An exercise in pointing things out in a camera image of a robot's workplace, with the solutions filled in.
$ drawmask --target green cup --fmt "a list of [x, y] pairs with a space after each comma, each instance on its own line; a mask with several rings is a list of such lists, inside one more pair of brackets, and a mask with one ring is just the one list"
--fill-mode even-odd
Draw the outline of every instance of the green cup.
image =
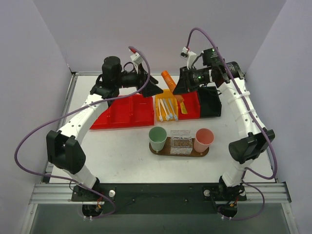
[[154, 127], [148, 134], [152, 149], [156, 152], [161, 151], [164, 148], [167, 139], [167, 132], [162, 127]]

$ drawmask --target metal frame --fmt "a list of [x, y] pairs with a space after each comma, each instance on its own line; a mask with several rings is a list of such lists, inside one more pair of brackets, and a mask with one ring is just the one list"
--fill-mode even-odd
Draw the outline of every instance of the metal frame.
[[[69, 110], [78, 76], [98, 76], [99, 74], [100, 72], [77, 72], [72, 75], [71, 82], [66, 94], [62, 115], [66, 114]], [[64, 123], [65, 120], [62, 119], [58, 124], [58, 128], [63, 126]], [[46, 172], [51, 174], [52, 170], [53, 164], [48, 163]], [[291, 200], [287, 185], [285, 183], [253, 183], [253, 185], [262, 191], [266, 203], [282, 204], [290, 233], [297, 234], [298, 229], [290, 206]], [[240, 203], [262, 203], [262, 197], [258, 191], [248, 186], [245, 187], [245, 190], [247, 201], [240, 201]], [[72, 202], [71, 197], [72, 191], [69, 189], [68, 184], [46, 184], [45, 182], [42, 184], [36, 184], [30, 199], [21, 233], [27, 234], [30, 232], [38, 204], [96, 204], [96, 202]]]

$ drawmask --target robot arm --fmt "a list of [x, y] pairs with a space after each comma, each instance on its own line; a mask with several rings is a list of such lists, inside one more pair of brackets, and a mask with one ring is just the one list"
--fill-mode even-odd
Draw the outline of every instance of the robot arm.
[[[89, 108], [80, 111], [58, 131], [50, 131], [46, 137], [48, 161], [88, 188], [95, 189], [95, 184], [98, 184], [99, 180], [86, 167], [86, 155], [80, 145], [94, 121], [112, 104], [94, 103], [117, 97], [119, 88], [136, 87], [138, 90], [143, 86], [147, 73], [141, 64], [142, 59], [135, 52], [131, 59], [136, 70], [122, 72], [120, 59], [114, 56], [107, 57], [102, 66], [102, 74], [97, 78], [82, 105], [83, 107], [88, 105]], [[143, 96], [150, 97], [162, 93], [162, 89], [156, 84], [158, 81], [150, 77], [150, 81], [141, 91]]]
[[[185, 47], [182, 49], [181, 55], [188, 59], [189, 55], [193, 58], [196, 54], [191, 51], [185, 52]], [[227, 171], [220, 178], [220, 183], [228, 187], [238, 187], [241, 184], [242, 176], [245, 168], [248, 167], [259, 155], [264, 152], [268, 143], [262, 135], [261, 131], [254, 123], [249, 115], [252, 112], [258, 119], [258, 123], [266, 132], [270, 141], [275, 137], [273, 130], [266, 130], [264, 124], [258, 118], [258, 115], [249, 98], [250, 92], [246, 89], [244, 75], [241, 72], [236, 62], [227, 63], [234, 80], [236, 81], [242, 94], [240, 95], [234, 86], [233, 82], [228, 78], [226, 71], [216, 54], [216, 51], [207, 49], [202, 52], [203, 65], [207, 66], [203, 69], [196, 69], [189, 66], [180, 68], [180, 78], [173, 92], [174, 95], [188, 93], [197, 90], [202, 84], [215, 82], [217, 88], [226, 97], [227, 102], [232, 110], [240, 139], [229, 144], [229, 151], [232, 156], [231, 163]], [[245, 97], [250, 111], [247, 110], [242, 97]]]

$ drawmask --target screw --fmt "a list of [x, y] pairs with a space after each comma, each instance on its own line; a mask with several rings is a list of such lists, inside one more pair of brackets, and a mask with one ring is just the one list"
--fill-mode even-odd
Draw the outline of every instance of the screw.
[[209, 191], [208, 189], [206, 189], [206, 190], [204, 191], [204, 195], [205, 195], [205, 196], [210, 196], [210, 191]]
[[116, 194], [116, 192], [114, 190], [111, 190], [111, 191], [108, 192], [108, 196], [109, 197], [114, 197], [115, 194]]

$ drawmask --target red tray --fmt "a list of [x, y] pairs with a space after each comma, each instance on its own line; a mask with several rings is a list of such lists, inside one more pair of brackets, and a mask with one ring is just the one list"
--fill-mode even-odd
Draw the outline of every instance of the red tray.
[[178, 118], [180, 120], [200, 118], [200, 104], [198, 100], [197, 91], [188, 94], [182, 94], [182, 97], [184, 98], [184, 105], [187, 110], [187, 114], [181, 113], [181, 107], [180, 104], [178, 104], [179, 109]]
[[154, 125], [153, 98], [133, 95], [118, 99], [90, 129], [130, 128]]

